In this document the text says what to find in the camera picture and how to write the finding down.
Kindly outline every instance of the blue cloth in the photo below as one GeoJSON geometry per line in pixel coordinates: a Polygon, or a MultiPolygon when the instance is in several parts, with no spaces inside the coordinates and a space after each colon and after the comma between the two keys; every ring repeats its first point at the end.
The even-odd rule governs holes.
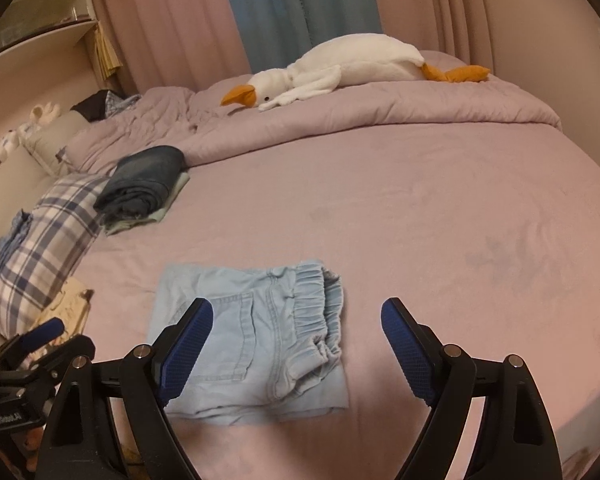
{"type": "Polygon", "coordinates": [[[185,167],[184,154],[173,146],[154,146],[126,156],[93,208],[103,224],[142,218],[164,206],[185,167]]]}
{"type": "Polygon", "coordinates": [[[340,277],[316,260],[268,270],[168,266],[147,341],[207,298],[214,326],[169,415],[257,424],[348,406],[340,361],[340,277]]]}
{"type": "Polygon", "coordinates": [[[312,47],[382,32],[376,0],[229,0],[253,73],[284,68],[312,47]]]}
{"type": "Polygon", "coordinates": [[[9,232],[0,238],[0,271],[29,234],[32,220],[33,215],[25,213],[22,209],[11,220],[9,232]]]}

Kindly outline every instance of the wooden shelf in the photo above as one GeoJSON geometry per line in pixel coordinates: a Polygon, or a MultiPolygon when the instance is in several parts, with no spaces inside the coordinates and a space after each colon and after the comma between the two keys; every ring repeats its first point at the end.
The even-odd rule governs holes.
{"type": "Polygon", "coordinates": [[[71,23],[39,34],[0,52],[0,79],[43,56],[75,46],[97,21],[71,23]]]}

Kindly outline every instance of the blue clamp handle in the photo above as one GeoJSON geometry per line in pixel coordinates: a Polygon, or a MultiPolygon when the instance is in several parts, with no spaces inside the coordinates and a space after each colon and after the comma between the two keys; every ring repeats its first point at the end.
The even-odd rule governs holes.
{"type": "Polygon", "coordinates": [[[196,298],[180,321],[155,340],[152,373],[163,406],[182,393],[213,324],[211,303],[196,298]]]}
{"type": "Polygon", "coordinates": [[[20,348],[26,354],[35,352],[47,343],[51,343],[64,332],[64,323],[59,317],[53,317],[20,337],[20,348]]]}
{"type": "Polygon", "coordinates": [[[380,321],[411,391],[433,406],[440,395],[435,379],[442,366],[438,355],[442,345],[431,340],[433,332],[428,336],[424,330],[428,327],[419,325],[397,298],[384,302],[380,321]]]}

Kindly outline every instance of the white pillow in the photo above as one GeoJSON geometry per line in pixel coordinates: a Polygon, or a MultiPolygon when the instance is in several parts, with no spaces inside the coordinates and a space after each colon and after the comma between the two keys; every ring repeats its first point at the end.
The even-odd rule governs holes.
{"type": "Polygon", "coordinates": [[[87,126],[89,126],[87,119],[75,110],[71,110],[31,134],[23,144],[47,174],[56,177],[66,176],[71,173],[71,168],[56,155],[77,132],[87,126]]]}

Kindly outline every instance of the small stuffed animal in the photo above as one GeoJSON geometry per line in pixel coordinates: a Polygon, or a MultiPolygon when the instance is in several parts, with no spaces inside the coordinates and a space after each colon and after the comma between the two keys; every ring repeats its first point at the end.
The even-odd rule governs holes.
{"type": "Polygon", "coordinates": [[[29,114],[29,122],[22,123],[15,130],[9,130],[0,139],[0,164],[34,132],[57,119],[61,113],[59,104],[47,103],[34,106],[29,114]]]}
{"type": "Polygon", "coordinates": [[[221,105],[269,110],[296,100],[328,94],[337,87],[375,81],[433,80],[480,82],[490,70],[462,66],[449,72],[429,66],[413,45],[385,34],[349,34],[313,47],[286,68],[257,73],[227,93],[221,105]]]}

